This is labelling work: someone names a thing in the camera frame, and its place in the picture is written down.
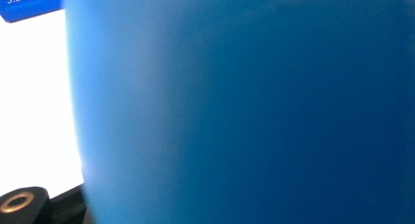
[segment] blue cylinder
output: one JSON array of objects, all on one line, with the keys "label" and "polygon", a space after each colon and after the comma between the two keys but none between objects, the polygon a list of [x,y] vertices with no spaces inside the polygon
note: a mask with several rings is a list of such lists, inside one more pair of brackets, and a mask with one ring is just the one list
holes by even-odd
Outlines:
[{"label": "blue cylinder", "polygon": [[97,223],[415,223],[413,5],[66,0]]}]

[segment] white screen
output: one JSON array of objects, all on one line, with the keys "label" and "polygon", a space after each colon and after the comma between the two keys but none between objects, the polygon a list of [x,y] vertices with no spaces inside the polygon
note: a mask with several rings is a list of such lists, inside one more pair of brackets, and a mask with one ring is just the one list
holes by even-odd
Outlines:
[{"label": "white screen", "polygon": [[71,113],[65,11],[0,22],[0,196],[82,183]]}]

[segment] blue object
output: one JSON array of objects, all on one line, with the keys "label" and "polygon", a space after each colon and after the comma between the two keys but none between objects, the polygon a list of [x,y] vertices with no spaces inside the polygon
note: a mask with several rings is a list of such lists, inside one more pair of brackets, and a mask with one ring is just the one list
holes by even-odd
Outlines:
[{"label": "blue object", "polygon": [[414,0],[66,3],[98,223],[415,223]]},{"label": "blue object", "polygon": [[62,0],[0,0],[0,15],[17,22],[62,9]]}]

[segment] blue label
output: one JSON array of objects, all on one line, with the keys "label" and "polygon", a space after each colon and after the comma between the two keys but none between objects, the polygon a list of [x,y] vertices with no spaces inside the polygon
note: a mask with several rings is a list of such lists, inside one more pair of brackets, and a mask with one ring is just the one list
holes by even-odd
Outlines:
[{"label": "blue label", "polygon": [[17,22],[62,9],[62,0],[0,0],[0,15]]}]

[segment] metal ring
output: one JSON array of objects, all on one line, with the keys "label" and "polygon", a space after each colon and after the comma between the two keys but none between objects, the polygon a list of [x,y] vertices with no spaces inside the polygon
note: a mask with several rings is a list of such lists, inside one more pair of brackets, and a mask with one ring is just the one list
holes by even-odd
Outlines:
[{"label": "metal ring", "polygon": [[[16,205],[10,205],[11,202],[15,201],[18,198],[25,198],[24,202],[18,203]],[[18,193],[10,198],[8,198],[3,204],[0,206],[0,211],[3,213],[10,213],[18,211],[26,206],[28,206],[34,199],[34,194],[30,192],[21,192]]]}]

